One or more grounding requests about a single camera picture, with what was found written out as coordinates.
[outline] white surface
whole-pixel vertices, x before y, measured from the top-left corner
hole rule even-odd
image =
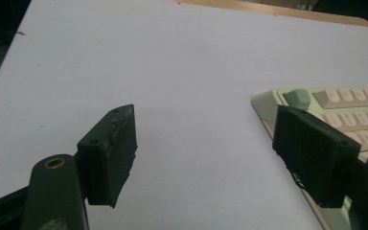
[[[156,0],[33,1],[0,70],[0,196],[135,104],[139,149],[91,229],[321,229],[250,98],[368,85],[368,28]]]

